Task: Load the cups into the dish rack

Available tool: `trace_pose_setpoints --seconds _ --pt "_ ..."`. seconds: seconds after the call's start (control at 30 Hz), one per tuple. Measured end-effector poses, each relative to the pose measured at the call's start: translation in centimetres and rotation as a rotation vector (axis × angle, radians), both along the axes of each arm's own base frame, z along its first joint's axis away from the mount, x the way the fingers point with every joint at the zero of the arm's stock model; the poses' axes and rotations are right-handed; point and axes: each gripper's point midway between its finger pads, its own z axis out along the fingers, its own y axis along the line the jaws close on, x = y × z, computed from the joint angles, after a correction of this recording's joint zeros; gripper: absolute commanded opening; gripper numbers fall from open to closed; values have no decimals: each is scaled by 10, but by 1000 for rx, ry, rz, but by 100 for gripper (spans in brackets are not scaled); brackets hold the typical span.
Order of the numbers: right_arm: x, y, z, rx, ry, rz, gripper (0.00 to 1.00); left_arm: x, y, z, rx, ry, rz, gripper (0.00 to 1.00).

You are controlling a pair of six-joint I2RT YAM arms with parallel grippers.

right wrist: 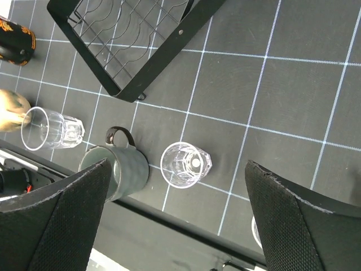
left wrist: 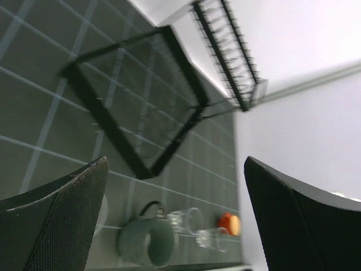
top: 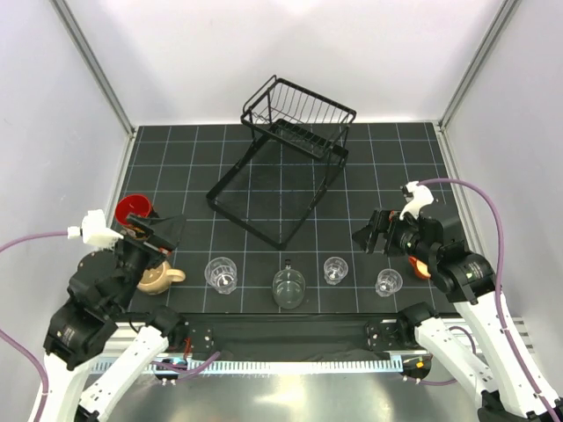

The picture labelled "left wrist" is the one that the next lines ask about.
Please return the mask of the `grey-green ceramic mug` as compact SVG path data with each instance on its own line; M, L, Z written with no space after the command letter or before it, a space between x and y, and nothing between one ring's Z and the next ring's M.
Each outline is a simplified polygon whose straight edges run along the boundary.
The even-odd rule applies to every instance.
M164 216L164 205L151 201L138 217L120 230L117 249L123 260L161 269L168 266L178 247L178 236L171 221Z

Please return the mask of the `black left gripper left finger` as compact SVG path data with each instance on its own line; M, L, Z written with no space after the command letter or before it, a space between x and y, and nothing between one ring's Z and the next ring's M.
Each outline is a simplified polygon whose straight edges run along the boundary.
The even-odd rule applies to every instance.
M84 270L109 163L102 156L1 201L1 270Z

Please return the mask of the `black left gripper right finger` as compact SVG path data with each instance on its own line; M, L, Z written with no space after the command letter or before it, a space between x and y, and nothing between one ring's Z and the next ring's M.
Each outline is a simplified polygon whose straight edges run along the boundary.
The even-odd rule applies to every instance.
M360 270L360 202L251 156L244 176L269 270Z

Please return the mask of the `orange ceramic mug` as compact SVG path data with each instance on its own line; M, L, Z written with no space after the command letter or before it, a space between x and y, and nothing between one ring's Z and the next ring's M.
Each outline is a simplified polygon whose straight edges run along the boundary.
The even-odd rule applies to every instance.
M221 228L222 233L239 236L241 233L241 221L237 215L224 213L217 222L217 227Z

